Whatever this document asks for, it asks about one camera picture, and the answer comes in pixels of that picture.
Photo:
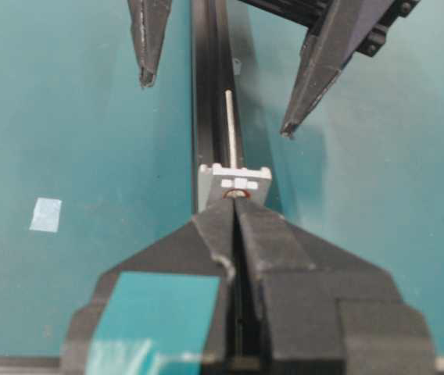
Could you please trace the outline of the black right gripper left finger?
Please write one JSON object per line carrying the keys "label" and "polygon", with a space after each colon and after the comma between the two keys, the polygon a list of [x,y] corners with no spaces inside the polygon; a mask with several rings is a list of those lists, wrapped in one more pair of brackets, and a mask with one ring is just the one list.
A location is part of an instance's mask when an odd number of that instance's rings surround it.
{"label": "black right gripper left finger", "polygon": [[103,273],[70,323],[64,374],[222,374],[235,207],[223,199]]}

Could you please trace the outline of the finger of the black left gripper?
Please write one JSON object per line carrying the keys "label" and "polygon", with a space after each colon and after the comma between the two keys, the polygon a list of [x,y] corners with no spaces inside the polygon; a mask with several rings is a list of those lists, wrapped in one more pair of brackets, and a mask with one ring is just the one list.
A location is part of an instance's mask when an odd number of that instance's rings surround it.
{"label": "finger of the black left gripper", "polygon": [[306,34],[280,133],[291,137],[315,109],[355,52],[375,55],[385,43],[380,21],[392,1],[330,1]]}
{"label": "finger of the black left gripper", "polygon": [[155,83],[171,0],[128,0],[131,36],[142,87]]}

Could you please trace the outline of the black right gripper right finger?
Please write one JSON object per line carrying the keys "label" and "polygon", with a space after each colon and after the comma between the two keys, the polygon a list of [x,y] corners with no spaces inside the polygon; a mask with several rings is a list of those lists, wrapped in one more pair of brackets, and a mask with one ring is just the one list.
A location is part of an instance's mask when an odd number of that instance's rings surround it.
{"label": "black right gripper right finger", "polygon": [[235,200],[270,374],[433,374],[423,315],[382,268]]}

